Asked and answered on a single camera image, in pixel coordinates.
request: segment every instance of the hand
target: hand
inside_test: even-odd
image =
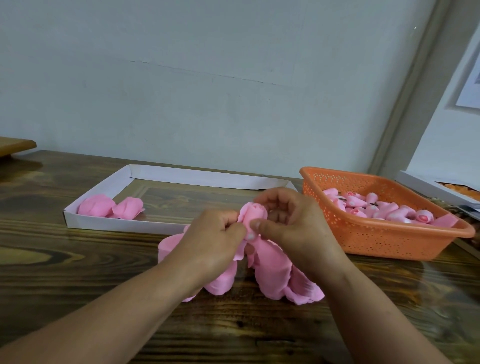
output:
[[[278,244],[310,280],[339,272],[349,260],[333,236],[318,203],[289,188],[273,188],[255,199],[268,211],[251,228]]]
[[[232,263],[247,234],[245,226],[237,222],[238,217],[237,211],[204,211],[166,257],[189,267],[194,292],[217,279]]]

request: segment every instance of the person's right hand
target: person's right hand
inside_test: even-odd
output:
[[[339,273],[349,259],[333,236],[317,201],[289,188],[273,188],[258,195],[256,203],[268,211],[251,228],[278,244],[310,280]]]

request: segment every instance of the basket rim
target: basket rim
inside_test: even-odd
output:
[[[466,221],[459,219],[460,224],[462,225],[461,228],[440,228],[436,226],[420,226],[420,225],[411,225],[411,224],[404,224],[402,222],[393,222],[393,221],[383,221],[383,220],[375,220],[371,218],[359,218],[358,216],[351,215],[345,211],[340,210],[336,207],[332,201],[330,201],[326,195],[322,192],[322,189],[316,184],[313,177],[309,174],[308,170],[317,170],[322,172],[329,172],[330,174],[334,173],[342,173],[343,175],[351,175],[351,176],[365,176],[365,177],[374,177],[377,180],[382,180],[387,183],[391,183],[395,185],[397,189],[400,189],[402,192],[405,192],[408,195],[414,196],[415,198],[419,197],[424,200],[427,206],[429,206],[433,210],[442,210],[444,215],[450,214],[447,210],[441,208],[440,206],[434,204],[433,202],[427,200],[426,198],[420,196],[419,194],[415,193],[414,191],[408,189],[401,184],[389,180],[385,177],[380,176],[373,176],[364,173],[354,173],[354,172],[347,172],[342,170],[330,170],[325,168],[318,168],[318,167],[302,167],[300,169],[300,174],[302,175],[305,182],[313,189],[313,191],[319,196],[323,203],[327,204],[329,208],[336,209],[337,213],[341,215],[341,217],[356,225],[361,225],[364,227],[370,228],[380,228],[380,229],[390,229],[394,231],[402,231],[402,232],[409,232],[409,233],[424,233],[426,235],[430,235],[432,237],[451,237],[451,238],[473,238],[475,236],[475,229]]]

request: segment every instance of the person's left hand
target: person's left hand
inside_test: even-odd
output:
[[[232,263],[247,229],[237,211],[206,210],[196,218],[180,243],[166,257],[188,265],[192,288],[201,289],[217,279]]]

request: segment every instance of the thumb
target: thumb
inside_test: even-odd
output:
[[[247,228],[241,222],[235,222],[228,227],[226,233],[234,242],[240,244],[247,235]]]
[[[254,232],[275,243],[282,239],[283,230],[285,229],[285,226],[281,226],[273,221],[264,219],[252,220],[250,227]]]

